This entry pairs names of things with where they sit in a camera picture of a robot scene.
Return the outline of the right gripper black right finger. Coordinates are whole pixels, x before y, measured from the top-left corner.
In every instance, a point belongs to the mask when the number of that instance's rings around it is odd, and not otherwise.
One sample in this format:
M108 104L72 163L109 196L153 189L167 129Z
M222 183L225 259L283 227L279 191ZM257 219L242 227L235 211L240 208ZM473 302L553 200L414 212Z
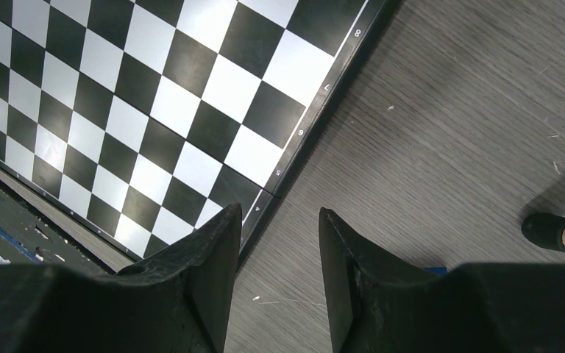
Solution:
M436 274L319 213L334 352L565 352L565 264L465 263Z

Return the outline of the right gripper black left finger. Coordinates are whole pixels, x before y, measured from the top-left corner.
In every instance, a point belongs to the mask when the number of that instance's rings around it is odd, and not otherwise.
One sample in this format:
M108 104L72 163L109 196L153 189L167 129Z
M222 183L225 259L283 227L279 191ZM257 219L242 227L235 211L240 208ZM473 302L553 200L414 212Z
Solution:
M114 275L0 265L0 352L222 352L242 208Z

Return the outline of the black white folding chessboard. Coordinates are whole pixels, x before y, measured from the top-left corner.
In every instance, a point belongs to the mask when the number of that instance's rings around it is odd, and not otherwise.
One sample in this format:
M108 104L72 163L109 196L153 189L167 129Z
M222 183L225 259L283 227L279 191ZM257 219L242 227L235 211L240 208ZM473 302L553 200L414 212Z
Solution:
M0 170L142 260L243 210L245 260L399 1L0 1Z

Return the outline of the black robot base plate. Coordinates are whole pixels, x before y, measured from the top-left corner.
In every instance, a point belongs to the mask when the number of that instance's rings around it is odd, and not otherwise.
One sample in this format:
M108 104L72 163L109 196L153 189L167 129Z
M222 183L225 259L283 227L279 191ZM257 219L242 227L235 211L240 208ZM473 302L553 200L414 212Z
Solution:
M115 273L1 180L0 255L13 264L59 264L85 274Z

